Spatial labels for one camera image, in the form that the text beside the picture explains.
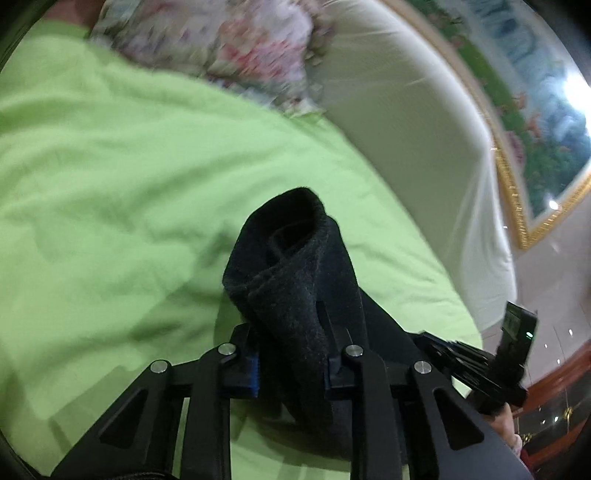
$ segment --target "light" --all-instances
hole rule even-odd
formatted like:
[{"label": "light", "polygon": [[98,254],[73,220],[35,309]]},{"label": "light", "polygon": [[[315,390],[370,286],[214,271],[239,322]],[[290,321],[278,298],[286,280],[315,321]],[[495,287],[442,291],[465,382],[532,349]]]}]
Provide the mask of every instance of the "light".
[{"label": "light", "polygon": [[580,73],[570,73],[564,82],[564,96],[585,117],[591,116],[591,88]]}]

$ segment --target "black fabric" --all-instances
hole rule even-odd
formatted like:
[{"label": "black fabric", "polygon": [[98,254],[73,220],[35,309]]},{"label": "black fabric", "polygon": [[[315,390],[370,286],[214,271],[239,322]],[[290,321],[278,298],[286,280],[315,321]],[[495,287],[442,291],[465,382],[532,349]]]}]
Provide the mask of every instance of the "black fabric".
[{"label": "black fabric", "polygon": [[325,453],[349,457],[350,403],[324,399],[329,350],[316,302],[324,303],[333,324],[347,327],[354,343],[384,360],[410,364],[420,354],[360,290],[339,227],[319,198],[299,188],[256,210],[238,236],[223,285],[258,333],[261,393],[279,399]]}]

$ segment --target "black device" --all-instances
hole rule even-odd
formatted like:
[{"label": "black device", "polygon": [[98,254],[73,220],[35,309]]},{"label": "black device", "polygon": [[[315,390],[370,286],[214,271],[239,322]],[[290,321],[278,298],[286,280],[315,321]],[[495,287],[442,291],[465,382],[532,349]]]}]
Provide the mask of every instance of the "black device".
[{"label": "black device", "polygon": [[[330,341],[326,395],[353,404],[352,480],[399,480],[403,457],[412,480],[531,479],[450,379],[458,378],[488,400],[523,404],[526,392],[516,372],[522,371],[527,357],[527,333],[533,335],[535,316],[509,304],[496,357],[428,333],[411,335],[425,360],[405,365],[384,362],[377,353],[353,345],[347,329],[333,325],[321,303],[318,311]],[[506,365],[511,374],[490,377],[498,364]],[[256,398],[258,389],[256,332],[242,324],[229,343],[199,360],[175,366],[154,361],[72,448],[51,478],[170,474],[181,407],[188,397],[180,480],[230,480],[229,399]]]}]

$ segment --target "gold picture frame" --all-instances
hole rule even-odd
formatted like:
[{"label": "gold picture frame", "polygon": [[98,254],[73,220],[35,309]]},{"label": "gold picture frame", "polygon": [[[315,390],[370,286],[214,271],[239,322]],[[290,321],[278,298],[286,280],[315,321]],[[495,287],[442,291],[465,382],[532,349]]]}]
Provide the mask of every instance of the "gold picture frame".
[{"label": "gold picture frame", "polygon": [[[524,182],[520,181],[516,176],[514,169],[516,162],[511,159],[513,149],[503,123],[497,115],[497,109],[483,91],[482,85],[478,82],[469,66],[449,39],[407,0],[381,1],[431,44],[439,55],[448,62],[458,76],[458,80],[474,99],[492,134],[493,144],[491,150],[496,163],[500,190],[505,199],[505,207],[509,210],[507,213],[510,214],[512,220],[511,231],[514,234],[515,242],[521,249],[527,249],[535,245],[551,232],[591,191],[591,161],[587,161],[580,174],[564,190],[560,203],[554,202],[557,206],[556,209],[546,209],[542,215],[533,216],[531,209],[527,205],[529,201],[527,189],[524,187]],[[413,1],[415,3],[424,2],[437,5],[436,0]]]}]

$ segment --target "person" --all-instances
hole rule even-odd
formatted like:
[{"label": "person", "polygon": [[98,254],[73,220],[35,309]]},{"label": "person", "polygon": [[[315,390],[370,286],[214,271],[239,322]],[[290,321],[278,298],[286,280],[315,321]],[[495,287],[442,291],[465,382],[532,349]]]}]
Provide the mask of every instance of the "person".
[{"label": "person", "polygon": [[497,432],[505,443],[513,450],[515,455],[521,459],[526,467],[533,472],[532,464],[527,451],[523,448],[521,437],[515,433],[513,412],[511,406],[505,403],[503,410],[496,416],[483,415],[486,422]]},{"label": "person", "polygon": [[105,0],[58,0],[43,18],[92,28],[99,19],[104,3]]}]

